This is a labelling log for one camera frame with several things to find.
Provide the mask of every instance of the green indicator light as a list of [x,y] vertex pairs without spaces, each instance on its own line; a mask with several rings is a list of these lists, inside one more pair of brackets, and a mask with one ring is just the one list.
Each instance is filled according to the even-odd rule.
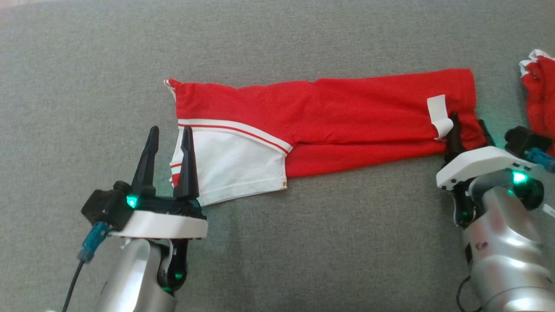
[[525,182],[528,177],[520,172],[513,172],[513,182],[514,183],[522,183]]
[[138,198],[135,196],[127,196],[127,204],[133,209],[137,206],[137,200]]

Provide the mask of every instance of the red fabric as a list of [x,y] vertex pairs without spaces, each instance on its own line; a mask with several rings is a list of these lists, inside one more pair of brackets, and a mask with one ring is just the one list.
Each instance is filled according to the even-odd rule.
[[[526,66],[529,73],[522,76],[528,90],[526,112],[530,129],[555,140],[555,61],[538,56],[538,61]],[[548,151],[555,156],[555,147]]]
[[442,152],[427,98],[446,95],[469,149],[486,140],[475,116],[469,69],[397,76],[294,81],[233,88],[170,79],[176,114],[248,124],[293,146],[288,177],[354,169]]

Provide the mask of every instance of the red and white garment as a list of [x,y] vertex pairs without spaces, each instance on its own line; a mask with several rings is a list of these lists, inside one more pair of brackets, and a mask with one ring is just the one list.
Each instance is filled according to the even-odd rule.
[[[526,113],[530,129],[555,140],[555,58],[537,49],[528,58],[519,66],[522,83],[528,90]],[[555,147],[548,153],[555,156]]]
[[183,127],[193,129],[201,205],[282,190],[287,177],[354,169],[442,152],[428,99],[445,95],[469,149],[485,144],[469,69],[293,81],[233,88],[165,81],[179,137],[170,164],[179,179]]

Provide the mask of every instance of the red stripe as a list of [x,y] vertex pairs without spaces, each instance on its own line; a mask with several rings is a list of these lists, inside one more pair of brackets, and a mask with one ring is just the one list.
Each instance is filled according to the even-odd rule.
[[[184,125],[184,124],[178,124],[178,126],[184,127],[184,126],[186,126],[186,125]],[[273,146],[275,146],[275,147],[281,149],[282,151],[284,151],[285,154],[288,154],[288,153],[289,153],[285,148],[281,147],[279,144],[274,143],[274,142],[269,141],[269,140],[266,140],[265,138],[259,137],[259,136],[256,135],[256,134],[252,134],[252,133],[250,133],[250,132],[247,132],[247,131],[244,131],[244,130],[241,130],[241,129],[232,128],[232,127],[226,127],[226,126],[224,126],[224,125],[188,124],[188,126],[189,126],[189,127],[203,127],[203,128],[221,128],[221,129],[228,129],[228,130],[239,131],[239,132],[242,132],[242,133],[244,133],[244,134],[248,134],[248,135],[250,135],[251,137],[255,137],[255,138],[259,139],[259,140],[262,140],[262,141],[264,141],[264,142],[266,142],[266,143],[272,144]]]

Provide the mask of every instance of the gray fabric surface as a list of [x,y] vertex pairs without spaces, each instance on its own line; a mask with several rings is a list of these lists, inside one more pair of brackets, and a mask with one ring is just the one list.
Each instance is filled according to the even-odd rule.
[[[49,2],[0,11],[0,304],[60,310],[95,188],[131,180],[160,126],[155,185],[170,194],[176,135],[163,79],[234,86],[472,68],[501,141],[526,125],[517,63],[555,54],[551,1]],[[293,179],[283,192],[204,209],[178,311],[456,311],[466,276],[441,158]],[[546,182],[548,199],[555,180]],[[555,254],[554,220],[534,212]],[[109,239],[70,311],[91,311]],[[468,306],[477,302],[463,292]]]

